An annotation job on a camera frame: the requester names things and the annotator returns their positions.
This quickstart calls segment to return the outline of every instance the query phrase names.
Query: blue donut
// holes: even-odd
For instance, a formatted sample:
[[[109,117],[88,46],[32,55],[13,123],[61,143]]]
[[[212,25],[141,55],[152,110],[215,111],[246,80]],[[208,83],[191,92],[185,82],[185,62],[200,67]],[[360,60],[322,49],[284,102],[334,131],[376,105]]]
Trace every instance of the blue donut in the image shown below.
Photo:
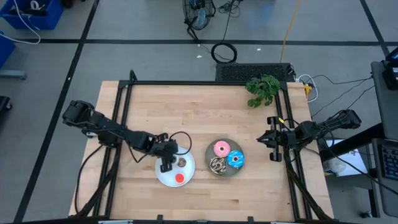
[[[232,168],[239,169],[244,164],[244,156],[240,151],[232,151],[228,154],[228,165]]]

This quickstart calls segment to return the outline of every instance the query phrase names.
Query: orange object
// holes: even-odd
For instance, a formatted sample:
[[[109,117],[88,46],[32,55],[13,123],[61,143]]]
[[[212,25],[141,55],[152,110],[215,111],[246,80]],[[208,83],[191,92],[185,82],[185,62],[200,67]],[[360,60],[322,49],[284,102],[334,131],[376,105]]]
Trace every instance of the orange object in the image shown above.
[[[176,181],[178,184],[184,183],[184,180],[185,180],[185,177],[184,177],[183,174],[177,174],[177,175],[175,176],[175,181]]]

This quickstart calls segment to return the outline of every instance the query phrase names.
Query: yellow cable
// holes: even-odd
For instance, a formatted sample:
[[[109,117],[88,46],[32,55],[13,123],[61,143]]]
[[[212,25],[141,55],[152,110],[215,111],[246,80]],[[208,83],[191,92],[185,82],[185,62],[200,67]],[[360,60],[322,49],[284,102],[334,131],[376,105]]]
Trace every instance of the yellow cable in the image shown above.
[[[296,13],[299,10],[300,4],[301,4],[301,0],[297,0],[297,4],[296,4],[296,8],[294,9],[292,20],[290,21],[289,28],[287,29],[287,32],[286,32],[286,35],[285,35],[284,44],[282,46],[282,52],[280,53],[279,63],[282,63],[282,58],[284,57],[286,39],[287,39],[287,36],[289,35],[289,32],[290,32],[290,30],[291,30],[291,28],[293,26],[294,20],[296,18]]]

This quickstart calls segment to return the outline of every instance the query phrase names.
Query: blue bin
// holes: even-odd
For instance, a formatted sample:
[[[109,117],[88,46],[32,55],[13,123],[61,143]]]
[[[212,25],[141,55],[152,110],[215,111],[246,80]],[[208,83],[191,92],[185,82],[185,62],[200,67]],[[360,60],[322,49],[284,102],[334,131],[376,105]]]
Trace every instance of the blue bin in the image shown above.
[[[18,7],[22,10],[26,5],[30,6],[31,0],[16,0]],[[22,19],[32,28],[52,30],[57,26],[58,21],[61,18],[63,7],[60,4],[60,0],[36,0],[41,6],[46,5],[46,16],[28,16],[22,15]],[[0,10],[0,17],[3,17],[13,28],[15,29],[28,29],[25,24],[21,21],[18,15],[10,15],[8,12],[14,8],[14,0],[7,0],[3,8]]]
[[[8,56],[14,51],[15,44],[2,36],[0,36],[0,68],[6,63]]]

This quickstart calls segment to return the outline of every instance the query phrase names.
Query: green plant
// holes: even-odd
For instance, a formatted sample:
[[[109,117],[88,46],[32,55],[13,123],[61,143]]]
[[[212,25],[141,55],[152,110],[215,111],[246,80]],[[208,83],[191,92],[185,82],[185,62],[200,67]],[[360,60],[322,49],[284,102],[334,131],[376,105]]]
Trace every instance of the green plant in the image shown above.
[[[274,96],[279,91],[279,81],[272,75],[261,75],[261,78],[252,78],[246,83],[246,90],[257,97],[248,100],[248,106],[257,108],[265,100],[265,106],[272,103]]]

